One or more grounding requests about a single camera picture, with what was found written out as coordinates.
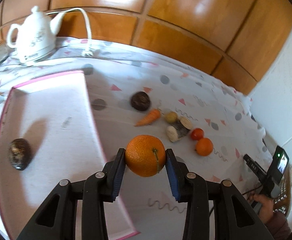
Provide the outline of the person's right hand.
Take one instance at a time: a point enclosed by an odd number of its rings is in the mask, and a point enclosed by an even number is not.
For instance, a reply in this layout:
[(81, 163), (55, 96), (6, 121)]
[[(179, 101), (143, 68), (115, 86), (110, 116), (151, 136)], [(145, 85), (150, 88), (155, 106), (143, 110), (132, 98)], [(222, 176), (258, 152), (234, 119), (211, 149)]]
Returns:
[(273, 199), (264, 194), (257, 194), (255, 191), (252, 191), (249, 195), (249, 200), (254, 200), (262, 205), (258, 216), (264, 224), (269, 222), (273, 217)]

